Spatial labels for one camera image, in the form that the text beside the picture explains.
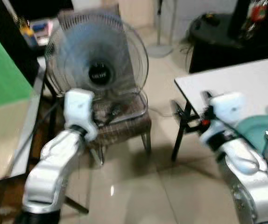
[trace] chair seat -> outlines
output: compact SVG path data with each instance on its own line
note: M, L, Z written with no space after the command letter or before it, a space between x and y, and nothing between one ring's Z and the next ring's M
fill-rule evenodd
M93 106L95 118L106 120L111 103L96 103ZM90 147L108 146L149 132L151 119L142 95L138 95L109 125L99 127L97 138Z

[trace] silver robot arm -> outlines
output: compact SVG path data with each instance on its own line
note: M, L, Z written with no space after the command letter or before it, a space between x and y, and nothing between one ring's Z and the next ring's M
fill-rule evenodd
M206 111L210 110L210 124L201 133L200 140L216 155L240 223L268 223L268 163L248 141L223 123L234 126L240 120L243 105L239 93L212 97Z
M41 214L61 209L69 176L84 150L81 135L73 129L65 130L44 146L41 160L26 180L25 211Z
M65 130L43 147L39 163L26 180L23 212L15 223L58 223L77 158L84 151L84 143L98 134L92 121L92 99L90 91L73 89L66 93Z

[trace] black table leg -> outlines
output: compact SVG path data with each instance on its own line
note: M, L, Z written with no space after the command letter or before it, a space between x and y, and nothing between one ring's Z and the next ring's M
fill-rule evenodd
M185 109L184 109L184 116L181 118L181 121L180 121L180 128L177 133L175 147L173 148L172 155L171 155L171 160L173 162L176 161L176 157L179 152L179 148L181 145L181 141L182 141L185 129L189 127L188 120L190 119L191 110L192 110L192 106L189 102L187 102Z
M89 210L85 207L83 207L82 205L80 205L79 203L75 202L73 199L69 198L68 196L65 197L65 201L64 201L68 206L78 210L79 212L83 213L83 214L88 214Z
M171 160L173 162L176 161L177 153L179 152L179 149L180 149L180 145L181 145L181 141L184 135L185 128L186 126L184 124L184 121L181 120L179 132L177 133L177 137L176 137L175 147L173 148L172 155L171 155Z

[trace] fan guard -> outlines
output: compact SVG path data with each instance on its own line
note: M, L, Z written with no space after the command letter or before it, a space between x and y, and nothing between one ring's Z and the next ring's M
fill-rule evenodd
M58 95L81 88L94 92L96 99L125 101L140 92L148 75L142 40L111 14L65 18L51 34L45 58L47 78Z

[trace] white wall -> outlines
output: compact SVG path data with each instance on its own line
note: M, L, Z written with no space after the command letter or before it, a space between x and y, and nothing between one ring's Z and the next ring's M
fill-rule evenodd
M85 8L99 7L102 5L102 0L71 0L74 6L74 11L79 11Z
M176 22L173 40L178 41L185 37L191 21L206 12L231 13L234 11L237 0L163 0L162 32L169 36L171 19L176 2Z

